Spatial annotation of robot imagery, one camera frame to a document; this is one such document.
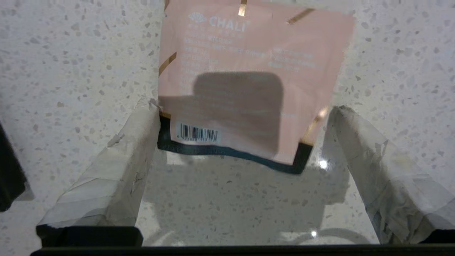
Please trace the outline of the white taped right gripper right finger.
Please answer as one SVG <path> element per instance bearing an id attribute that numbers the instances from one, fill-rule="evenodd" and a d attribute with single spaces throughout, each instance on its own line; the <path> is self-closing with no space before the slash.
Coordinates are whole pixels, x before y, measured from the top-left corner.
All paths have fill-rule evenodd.
<path id="1" fill-rule="evenodd" d="M 453 193 L 353 109 L 333 107 L 328 126 L 380 243 L 454 243 Z"/>

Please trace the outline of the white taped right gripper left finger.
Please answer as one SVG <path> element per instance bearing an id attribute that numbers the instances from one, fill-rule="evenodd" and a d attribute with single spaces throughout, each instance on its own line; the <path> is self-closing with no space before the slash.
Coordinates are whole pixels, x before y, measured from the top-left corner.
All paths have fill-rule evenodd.
<path id="1" fill-rule="evenodd" d="M 123 128 L 38 223 L 42 247 L 141 246 L 135 223 L 159 130 L 157 102 L 142 97 Z"/>

